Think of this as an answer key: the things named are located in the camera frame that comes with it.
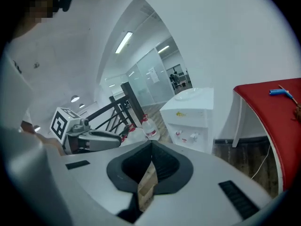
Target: person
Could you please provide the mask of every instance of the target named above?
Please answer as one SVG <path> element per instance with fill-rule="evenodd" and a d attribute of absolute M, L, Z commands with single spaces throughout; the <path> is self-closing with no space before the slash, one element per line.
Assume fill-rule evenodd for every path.
<path fill-rule="evenodd" d="M 63 11 L 68 11 L 72 0 L 24 1 L 28 2 L 24 4 L 22 15 L 8 42 L 28 33 L 38 23 L 41 23 L 43 18 L 52 18 L 60 8 Z M 31 133 L 39 138 L 42 143 L 53 144 L 59 150 L 60 155 L 64 155 L 64 151 L 58 140 L 55 138 L 45 138 L 35 132 L 28 112 L 28 107 L 32 99 L 32 90 L 22 77 L 19 66 L 9 57 L 5 50 L 2 54 L 0 65 L 0 126 L 14 129 L 19 128 L 25 133 Z"/>

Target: cable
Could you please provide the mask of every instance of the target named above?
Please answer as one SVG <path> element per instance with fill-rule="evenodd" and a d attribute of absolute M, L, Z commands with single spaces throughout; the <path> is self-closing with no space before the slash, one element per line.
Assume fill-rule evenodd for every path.
<path fill-rule="evenodd" d="M 268 157 L 268 155 L 269 155 L 269 149 L 268 149 L 268 154 L 265 156 L 265 158 L 263 159 L 263 161 L 262 161 L 260 167 L 258 168 L 257 172 L 253 175 L 253 177 L 251 177 L 251 179 L 253 179 L 253 178 L 256 176 L 256 174 L 259 172 L 261 166 L 263 165 L 264 161 L 267 159 L 267 157 Z"/>

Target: black opening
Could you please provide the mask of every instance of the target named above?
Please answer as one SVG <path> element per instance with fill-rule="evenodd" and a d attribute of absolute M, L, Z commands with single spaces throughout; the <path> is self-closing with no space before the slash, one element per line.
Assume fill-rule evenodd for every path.
<path fill-rule="evenodd" d="M 243 220 L 259 211 L 259 208 L 232 181 L 219 183 L 219 186 Z"/>
<path fill-rule="evenodd" d="M 192 163 L 187 157 L 157 141 L 147 141 L 111 160 L 107 166 L 108 177 L 118 190 L 133 193 L 128 209 L 118 214 L 130 223 L 134 223 L 142 214 L 137 199 L 138 184 L 151 162 L 158 177 L 154 195 L 178 192 L 189 182 L 193 174 Z"/>

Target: white wall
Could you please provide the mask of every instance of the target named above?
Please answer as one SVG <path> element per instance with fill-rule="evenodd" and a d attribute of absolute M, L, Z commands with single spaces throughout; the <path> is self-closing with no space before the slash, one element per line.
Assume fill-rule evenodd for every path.
<path fill-rule="evenodd" d="M 186 66 L 179 51 L 167 57 L 166 59 L 163 59 L 162 62 L 166 70 L 180 64 L 184 74 L 186 74 Z"/>
<path fill-rule="evenodd" d="M 119 92 L 122 92 L 121 84 L 128 82 L 127 76 L 125 74 L 122 74 L 120 76 L 116 76 L 113 78 L 105 79 L 106 85 L 109 87 L 110 85 L 114 85 L 112 87 L 109 87 L 112 91 L 112 94 L 115 95 Z"/>
<path fill-rule="evenodd" d="M 236 85 L 301 76 L 299 44 L 270 0 L 146 1 L 169 29 L 193 86 L 214 87 L 215 138 L 234 136 Z M 246 120 L 243 137 L 265 134 L 254 114 Z"/>
<path fill-rule="evenodd" d="M 100 84 L 96 87 L 95 89 L 95 94 L 94 94 L 94 98 L 95 101 L 97 102 L 97 105 L 99 107 L 99 109 L 105 107 L 106 105 L 110 104 L 110 100 L 109 97 L 112 94 L 110 94 L 110 91 L 108 90 L 108 87 L 106 87 L 104 84 Z M 109 119 L 111 116 L 113 109 L 110 109 L 109 111 L 105 112 L 103 115 L 100 115 L 99 117 L 95 118 L 95 120 L 92 120 L 91 123 L 94 126 L 95 124 L 100 125 L 102 122 L 104 122 L 105 120 Z"/>

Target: glass partition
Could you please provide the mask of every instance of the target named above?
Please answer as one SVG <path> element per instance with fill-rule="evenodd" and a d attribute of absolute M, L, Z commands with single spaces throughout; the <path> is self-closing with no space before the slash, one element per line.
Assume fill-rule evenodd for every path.
<path fill-rule="evenodd" d="M 106 85 L 109 87 L 115 100 L 124 96 L 121 84 L 127 81 L 127 76 L 125 74 L 105 79 Z"/>
<path fill-rule="evenodd" d="M 137 65 L 154 103 L 166 102 L 174 96 L 165 67 L 155 49 L 144 56 Z"/>
<path fill-rule="evenodd" d="M 150 94 L 149 89 L 146 86 L 144 78 L 141 76 L 141 73 L 138 69 L 137 64 L 135 64 L 127 73 L 127 79 L 129 84 L 132 87 L 134 94 L 137 97 L 137 100 L 140 106 L 151 105 L 154 103 L 154 100 Z"/>

